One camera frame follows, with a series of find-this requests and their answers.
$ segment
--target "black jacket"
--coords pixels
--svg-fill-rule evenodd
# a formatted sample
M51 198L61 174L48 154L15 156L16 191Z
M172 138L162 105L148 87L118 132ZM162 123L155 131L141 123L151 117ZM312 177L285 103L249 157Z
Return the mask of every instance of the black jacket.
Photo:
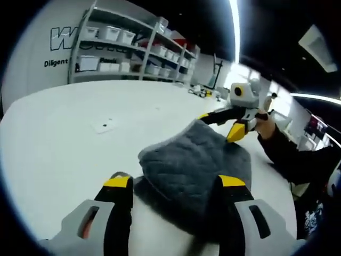
M323 201L329 177L341 160L341 150L339 147L327 147L317 151L298 151L297 146L277 127L271 138L263 140L259 135L258 140L284 178L297 185L310 183L295 202L297 238L304 238L305 213L314 210L317 200Z

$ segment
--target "shelving unit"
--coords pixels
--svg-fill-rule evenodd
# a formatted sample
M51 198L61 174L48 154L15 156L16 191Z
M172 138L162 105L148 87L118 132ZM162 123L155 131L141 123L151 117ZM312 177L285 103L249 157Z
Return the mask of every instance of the shelving unit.
M123 44L116 41L104 40L104 39L86 39L82 38L84 34L85 28L88 22L99 22L103 23L107 26L116 26L122 27L125 29L129 29L130 31L138 34L149 35L146 38L148 39L147 47L140 47L136 45L128 45ZM147 23L144 23L140 20L134 19L130 16L127 16L122 13L118 13L112 10L106 10L102 8L98 8L95 6L95 3L91 6L89 10L87 10L82 20L79 24L79 29L75 36L75 41L73 43L71 49L71 58L69 64L69 75L68 75L68 83L77 83L77 82L85 82L85 81L98 81L98 80L107 80L111 78L119 78L119 79L139 79L143 80L144 78L151 79L163 79L166 81L180 81L174 77L163 77L156 76L145 73L145 68L148 62L153 63L153 58L161 62L161 66L165 67L166 65L176 70L176 77L180 70L187 72L188 67L184 67L181 65L183 58L195 59L194 53L191 53L186 49L186 44L182 47L179 43L172 40L171 38L166 37L164 34L158 31L159 23L156 22L155 26L151 26ZM164 46L174 52L180 54L180 58L178 62L167 59L165 56L160 56L151 51L151 47L153 42L157 40L162 42ZM75 72L75 67L77 63L77 56L79 54L79 49L81 46L109 46L116 49L123 49L127 53L134 53L136 56L141 58L142 66L140 72L129 72L129 73L120 73L116 72L101 72L101 71L85 71L85 72Z

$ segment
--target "ceiling light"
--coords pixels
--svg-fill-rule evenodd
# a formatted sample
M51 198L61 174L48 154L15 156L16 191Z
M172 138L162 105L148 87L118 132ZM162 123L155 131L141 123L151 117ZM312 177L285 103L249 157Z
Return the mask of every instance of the ceiling light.
M325 97L325 96L304 94L304 93L291 93L291 96L300 97L300 98L315 99L315 100L322 100L322 101L327 101L327 102L331 102L334 104L341 105L341 100L330 98L330 97Z
M233 29L234 29L234 61L235 63L239 63L239 55L240 55L240 27L239 27L239 12L237 0L229 0L231 11L232 11L232 19L233 19Z

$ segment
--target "white tabletop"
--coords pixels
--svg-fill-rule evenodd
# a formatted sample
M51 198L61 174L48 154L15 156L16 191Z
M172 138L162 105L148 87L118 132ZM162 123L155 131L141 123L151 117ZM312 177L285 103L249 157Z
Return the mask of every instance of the white tabletop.
M36 238L52 238L62 218L93 198L113 173L142 175L140 150L223 104L171 83L147 81L78 83L16 101L0 123L0 145L3 177L18 214ZM108 117L116 127L97 134L92 126ZM226 135L232 123L212 127ZM283 216L296 236L288 182L268 166L255 132L238 144L251 155L252 195ZM182 256L192 239L134 198L130 255ZM201 255L217 255L217 245L207 245Z

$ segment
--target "ceiling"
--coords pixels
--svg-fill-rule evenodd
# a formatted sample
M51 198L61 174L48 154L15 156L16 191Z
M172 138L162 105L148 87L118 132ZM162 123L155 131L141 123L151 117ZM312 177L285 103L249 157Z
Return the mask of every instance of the ceiling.
M229 0L173 0L165 7L155 1L132 0L151 13L165 17L202 53L234 60L234 30ZM298 41L316 25L336 64L341 63L341 21L337 1L238 0L240 62L273 79L291 92L340 97L341 72L327 73ZM305 108L341 131L336 120L341 106L298 99Z

